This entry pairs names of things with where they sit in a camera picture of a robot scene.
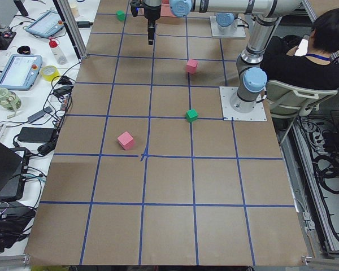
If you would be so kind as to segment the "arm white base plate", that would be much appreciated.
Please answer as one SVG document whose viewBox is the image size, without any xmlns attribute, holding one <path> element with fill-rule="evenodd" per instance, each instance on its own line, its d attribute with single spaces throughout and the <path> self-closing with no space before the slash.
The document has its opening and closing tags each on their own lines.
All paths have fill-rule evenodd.
<svg viewBox="0 0 339 271">
<path fill-rule="evenodd" d="M 210 17 L 212 38 L 230 38 L 244 40 L 246 38 L 245 27 L 240 26 L 236 19 L 230 26 L 221 27 L 215 16 Z"/>
<path fill-rule="evenodd" d="M 260 94 L 252 102 L 244 102 L 237 95 L 238 87 L 220 86 L 220 100 L 224 121 L 267 121 Z"/>
</svg>

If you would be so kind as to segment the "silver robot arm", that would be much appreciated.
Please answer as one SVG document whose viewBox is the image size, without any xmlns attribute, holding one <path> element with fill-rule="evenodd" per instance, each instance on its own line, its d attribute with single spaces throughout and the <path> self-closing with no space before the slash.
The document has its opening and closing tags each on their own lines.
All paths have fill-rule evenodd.
<svg viewBox="0 0 339 271">
<path fill-rule="evenodd" d="M 229 12 L 255 15 L 253 31 L 237 59 L 240 85 L 230 98 L 231 107 L 240 113 L 251 112 L 257 97 L 265 88 L 267 78 L 259 68 L 269 41 L 281 18 L 300 4 L 300 1 L 169 1 L 173 15 L 182 18 L 190 12 Z"/>
<path fill-rule="evenodd" d="M 220 32 L 225 32 L 227 29 L 234 23 L 235 15 L 233 13 L 217 13 L 215 15 L 215 20 Z"/>
</svg>

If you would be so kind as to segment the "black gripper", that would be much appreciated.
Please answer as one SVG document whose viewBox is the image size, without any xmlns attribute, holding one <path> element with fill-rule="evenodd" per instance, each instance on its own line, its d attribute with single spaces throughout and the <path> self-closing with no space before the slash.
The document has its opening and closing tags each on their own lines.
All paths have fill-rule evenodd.
<svg viewBox="0 0 339 271">
<path fill-rule="evenodd" d="M 131 13 L 133 17 L 138 16 L 138 9 L 143 8 L 144 16 L 148 20 L 147 39 L 148 44 L 153 45 L 155 38 L 155 23 L 160 18 L 162 7 L 161 0 L 132 0 L 130 1 Z"/>
</svg>

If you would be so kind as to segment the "pink cube near arm base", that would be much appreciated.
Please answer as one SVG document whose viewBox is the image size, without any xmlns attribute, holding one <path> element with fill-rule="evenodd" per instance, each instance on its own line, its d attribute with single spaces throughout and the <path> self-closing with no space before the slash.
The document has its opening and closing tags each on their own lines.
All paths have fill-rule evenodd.
<svg viewBox="0 0 339 271">
<path fill-rule="evenodd" d="M 198 67 L 198 61 L 195 59 L 189 59 L 186 63 L 186 72 L 191 75 L 195 74 Z"/>
</svg>

